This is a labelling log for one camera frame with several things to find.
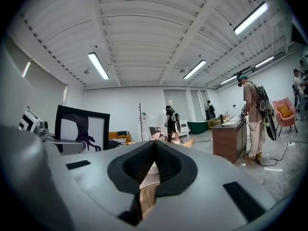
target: sneaker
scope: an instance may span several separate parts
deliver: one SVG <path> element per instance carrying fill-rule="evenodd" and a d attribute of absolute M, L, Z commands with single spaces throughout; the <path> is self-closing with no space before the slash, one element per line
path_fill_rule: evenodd
<path fill-rule="evenodd" d="M 250 162 L 254 162 L 256 160 L 255 156 L 250 157 L 250 156 L 248 156 L 248 154 L 244 154 L 244 158 L 247 159 Z"/>
<path fill-rule="evenodd" d="M 262 152 L 257 153 L 256 158 L 260 161 L 262 159 Z"/>

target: power strip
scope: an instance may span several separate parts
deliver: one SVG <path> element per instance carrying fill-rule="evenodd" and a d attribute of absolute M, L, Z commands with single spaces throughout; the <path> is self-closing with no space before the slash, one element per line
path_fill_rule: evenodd
<path fill-rule="evenodd" d="M 290 146 L 295 146 L 295 142 L 294 141 L 289 141 L 287 144 L 285 144 L 286 146 L 290 147 Z"/>

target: table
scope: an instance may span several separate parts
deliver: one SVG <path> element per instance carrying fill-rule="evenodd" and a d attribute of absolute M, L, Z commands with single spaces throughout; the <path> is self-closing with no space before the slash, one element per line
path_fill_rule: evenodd
<path fill-rule="evenodd" d="M 213 154 L 235 163 L 247 144 L 246 119 L 212 127 Z"/>
<path fill-rule="evenodd" d="M 86 148 L 86 144 L 82 141 L 67 141 L 51 138 L 45 139 L 45 142 L 55 144 L 61 155 L 78 154 Z"/>

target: wooden desk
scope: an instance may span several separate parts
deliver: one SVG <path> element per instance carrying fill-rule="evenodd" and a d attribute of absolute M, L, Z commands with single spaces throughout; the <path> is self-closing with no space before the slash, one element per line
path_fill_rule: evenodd
<path fill-rule="evenodd" d="M 231 125 L 218 124 L 212 128 L 213 154 L 235 163 L 247 144 L 246 119 Z"/>

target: person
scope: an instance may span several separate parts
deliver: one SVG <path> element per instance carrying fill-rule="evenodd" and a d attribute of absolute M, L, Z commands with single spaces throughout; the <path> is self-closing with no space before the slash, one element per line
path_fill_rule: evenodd
<path fill-rule="evenodd" d="M 257 107 L 257 88 L 255 85 L 245 74 L 239 74 L 238 81 L 244 88 L 244 101 L 246 101 L 245 108 L 240 117 L 243 119 L 248 115 L 248 126 L 250 130 L 250 151 L 244 157 L 254 162 L 256 158 L 258 160 L 262 158 L 262 150 L 265 142 L 264 117 L 260 114 Z"/>
<path fill-rule="evenodd" d="M 176 131 L 176 121 L 172 120 L 172 115 L 175 113 L 175 111 L 171 108 L 171 106 L 166 106 L 166 115 L 167 119 L 165 122 L 165 127 L 167 127 L 168 130 L 168 142 L 171 142 L 172 139 L 172 133 L 174 133 L 174 143 L 180 144 L 179 134 Z"/>
<path fill-rule="evenodd" d="M 299 111 L 300 111 L 300 117 L 302 120 L 307 119 L 308 117 L 305 115 L 305 89 L 307 86 L 307 83 L 302 80 L 302 78 L 299 76 L 299 71 L 297 69 L 294 69 L 294 85 L 297 90 L 297 97 L 299 102 Z"/>
<path fill-rule="evenodd" d="M 299 61 L 299 70 L 300 70 L 300 76 L 302 77 L 304 82 L 307 79 L 308 71 L 306 70 L 303 60 Z"/>
<path fill-rule="evenodd" d="M 209 113 L 210 113 L 210 118 L 211 119 L 214 119 L 216 117 L 215 115 L 215 108 L 214 106 L 211 104 L 211 101 L 207 101 L 207 105 L 208 105 L 208 110 L 209 110 Z"/>

